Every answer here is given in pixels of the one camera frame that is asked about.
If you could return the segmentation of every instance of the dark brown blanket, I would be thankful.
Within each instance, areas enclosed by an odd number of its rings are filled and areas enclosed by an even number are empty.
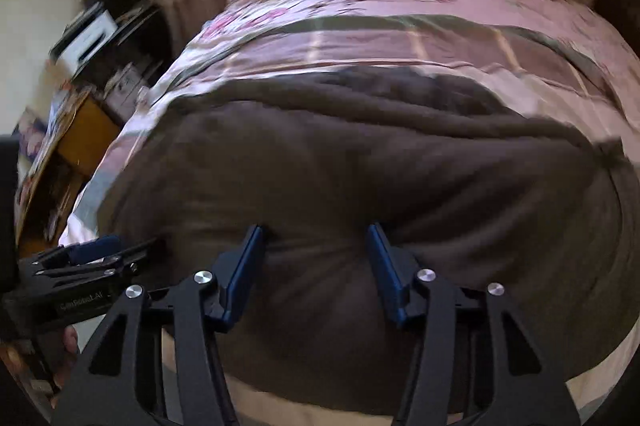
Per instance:
[[[470,79],[352,68],[235,80],[174,101],[98,215],[167,236],[177,282],[252,223],[275,239],[228,373],[268,392],[393,414],[414,339],[386,326],[366,226],[460,285],[499,281],[568,379],[640,313],[640,187],[619,144],[524,119]]]

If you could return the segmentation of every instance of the bed sheet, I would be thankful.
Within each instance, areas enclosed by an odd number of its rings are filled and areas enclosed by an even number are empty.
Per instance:
[[[499,31],[498,44],[502,45],[510,65],[491,69],[477,68],[469,62],[436,62],[425,52],[416,30],[408,27],[402,36],[411,50],[402,64],[416,66],[426,73],[444,68],[449,73],[471,76],[511,109],[523,115],[546,115],[571,123],[592,140],[620,137],[627,156],[640,164],[640,62],[615,29],[585,6],[565,0],[231,0],[226,11],[207,23],[188,44],[111,145],[78,198],[61,243],[86,241],[95,236],[95,212],[102,197],[177,96],[210,91],[234,78],[333,70],[354,63],[399,64],[398,56],[389,55],[383,46],[362,40],[353,41],[352,48],[358,48],[357,58],[349,58],[344,55],[344,44],[340,46],[342,53],[338,52],[320,27],[310,33],[304,45],[287,46],[287,51],[276,57],[253,53],[247,58],[243,53],[255,50],[251,44],[256,38],[277,38],[268,36],[268,31],[328,16],[411,14],[445,14],[485,25],[522,27],[588,56],[604,74],[610,90],[608,99],[590,91],[578,73],[577,86],[555,84],[529,73],[518,62],[508,41],[499,39]],[[568,382],[583,418],[593,412],[618,381],[639,342],[637,324],[605,361]],[[253,395],[251,390],[240,383],[235,388],[239,392],[236,400],[244,403],[245,413],[260,418],[255,416],[256,399],[247,397]],[[271,404],[277,403],[278,399],[273,398]],[[285,408],[290,409],[291,405],[286,403]]]

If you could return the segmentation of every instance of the blanket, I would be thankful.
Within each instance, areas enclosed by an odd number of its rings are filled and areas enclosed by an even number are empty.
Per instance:
[[[569,379],[638,317],[639,204],[617,141],[522,117],[468,78],[356,67],[174,100],[98,224],[126,243],[168,238],[149,287],[267,225],[264,275],[220,341],[226,371],[290,400],[393,414],[415,338],[385,324],[368,223],[457,284],[504,284]]]

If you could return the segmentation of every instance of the bed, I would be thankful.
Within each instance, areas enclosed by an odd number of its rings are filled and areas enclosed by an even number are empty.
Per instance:
[[[442,40],[425,37],[434,24],[460,38],[443,49]],[[543,54],[529,53],[513,38],[527,38]],[[571,125],[592,142],[620,138],[631,163],[640,161],[640,62],[616,30],[586,6],[566,0],[231,0],[185,48],[111,145],[76,202],[61,242],[92,239],[98,227],[126,227],[105,224],[122,201],[113,184],[174,100],[248,78],[286,74],[295,80],[353,65],[472,78],[521,115]],[[173,266],[175,276],[194,268],[186,264]],[[636,317],[626,320],[618,346],[568,381],[583,420],[606,398],[640,343],[638,312],[633,312]],[[388,420],[296,404],[230,380],[239,412],[255,420]]]

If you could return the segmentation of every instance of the silver bolt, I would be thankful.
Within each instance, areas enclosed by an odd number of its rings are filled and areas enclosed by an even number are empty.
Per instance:
[[[213,274],[211,274],[209,271],[199,271],[193,275],[193,280],[199,285],[209,283],[212,279]]]
[[[489,291],[489,294],[494,296],[502,296],[504,294],[504,287],[500,283],[490,283],[486,289]]]
[[[434,279],[436,279],[436,273],[431,269],[420,269],[418,271],[418,280],[433,281]]]
[[[124,291],[124,294],[127,295],[127,298],[137,298],[142,294],[142,287],[140,285],[132,285],[131,287],[127,287],[127,290]]]

